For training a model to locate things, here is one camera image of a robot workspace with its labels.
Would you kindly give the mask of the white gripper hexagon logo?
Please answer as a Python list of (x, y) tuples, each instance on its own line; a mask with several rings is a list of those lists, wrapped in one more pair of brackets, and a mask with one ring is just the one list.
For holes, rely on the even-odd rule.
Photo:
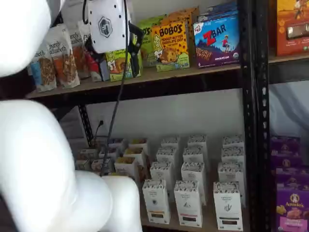
[[(91, 38), (85, 48), (92, 58), (98, 54), (125, 49), (128, 45), (133, 77), (140, 73), (138, 54), (143, 40), (143, 30), (129, 22), (131, 19), (125, 0), (89, 0), (88, 23)], [(130, 40), (126, 38), (129, 29)]]

